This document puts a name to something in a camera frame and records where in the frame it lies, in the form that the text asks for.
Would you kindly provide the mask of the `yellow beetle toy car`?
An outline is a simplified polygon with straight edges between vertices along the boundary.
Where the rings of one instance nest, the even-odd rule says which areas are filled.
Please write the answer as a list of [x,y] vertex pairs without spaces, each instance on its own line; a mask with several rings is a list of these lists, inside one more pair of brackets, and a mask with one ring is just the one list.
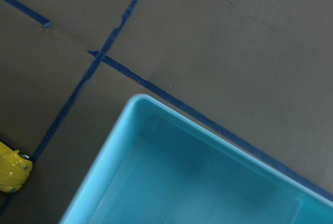
[[26,183],[33,168],[31,157],[1,140],[1,191],[16,193]]

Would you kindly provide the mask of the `light blue plastic bin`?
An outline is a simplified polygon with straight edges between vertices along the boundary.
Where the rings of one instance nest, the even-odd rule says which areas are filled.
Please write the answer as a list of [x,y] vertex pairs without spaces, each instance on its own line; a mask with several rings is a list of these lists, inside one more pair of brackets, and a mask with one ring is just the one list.
[[332,223],[332,202],[138,94],[61,223]]

